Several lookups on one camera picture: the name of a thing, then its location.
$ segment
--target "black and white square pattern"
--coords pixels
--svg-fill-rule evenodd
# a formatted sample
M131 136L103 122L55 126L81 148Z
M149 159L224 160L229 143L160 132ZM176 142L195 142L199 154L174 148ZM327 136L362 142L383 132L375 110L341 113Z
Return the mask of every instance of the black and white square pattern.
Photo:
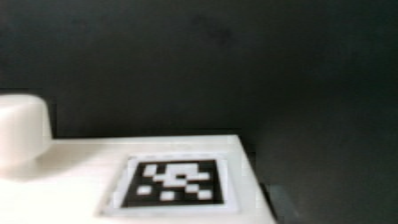
M222 203L215 160L138 163L124 208Z
M215 155L131 157L106 215L236 211L227 162Z

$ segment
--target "black wall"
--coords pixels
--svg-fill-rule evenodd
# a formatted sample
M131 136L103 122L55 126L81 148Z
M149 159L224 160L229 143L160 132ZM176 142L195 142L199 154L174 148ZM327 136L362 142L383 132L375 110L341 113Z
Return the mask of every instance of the black wall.
M1 0L0 92L57 138L238 134L314 224L398 223L394 0Z

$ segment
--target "white table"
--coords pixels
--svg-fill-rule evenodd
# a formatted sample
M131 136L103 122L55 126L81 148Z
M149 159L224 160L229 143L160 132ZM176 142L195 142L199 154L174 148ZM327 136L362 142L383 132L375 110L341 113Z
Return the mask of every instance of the white table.
M218 153L238 211L112 217L101 214L128 156ZM57 140L21 180L0 180L3 224L273 224L268 205L234 135Z

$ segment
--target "white surface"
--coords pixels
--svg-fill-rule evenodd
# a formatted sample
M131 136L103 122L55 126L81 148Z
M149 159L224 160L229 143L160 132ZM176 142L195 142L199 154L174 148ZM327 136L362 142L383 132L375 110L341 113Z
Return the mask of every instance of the white surface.
M0 176L17 176L32 168L49 147L46 104L32 95L0 95Z
M234 213L108 217L101 210L129 155L222 153L240 210ZM0 223L273 224L236 136L119 138L55 141L37 159L37 172L0 180Z

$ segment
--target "white cylindrical object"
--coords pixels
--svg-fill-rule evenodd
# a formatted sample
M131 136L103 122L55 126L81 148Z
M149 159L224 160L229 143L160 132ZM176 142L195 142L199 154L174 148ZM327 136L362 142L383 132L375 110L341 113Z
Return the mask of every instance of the white cylindrical object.
M51 145L46 103L37 96L0 95L0 176L21 175Z

